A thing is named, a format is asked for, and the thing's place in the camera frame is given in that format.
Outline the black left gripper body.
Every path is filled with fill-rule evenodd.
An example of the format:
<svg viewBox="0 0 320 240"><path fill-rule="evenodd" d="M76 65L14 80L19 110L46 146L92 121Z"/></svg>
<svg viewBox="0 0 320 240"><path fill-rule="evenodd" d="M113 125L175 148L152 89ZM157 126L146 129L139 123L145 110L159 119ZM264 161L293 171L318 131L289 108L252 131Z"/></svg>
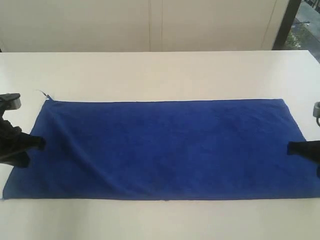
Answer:
<svg viewBox="0 0 320 240"><path fill-rule="evenodd" d="M3 118L5 111L0 110L0 152L8 153L15 148L16 143L22 133L19 126L13 126L8 120Z"/></svg>

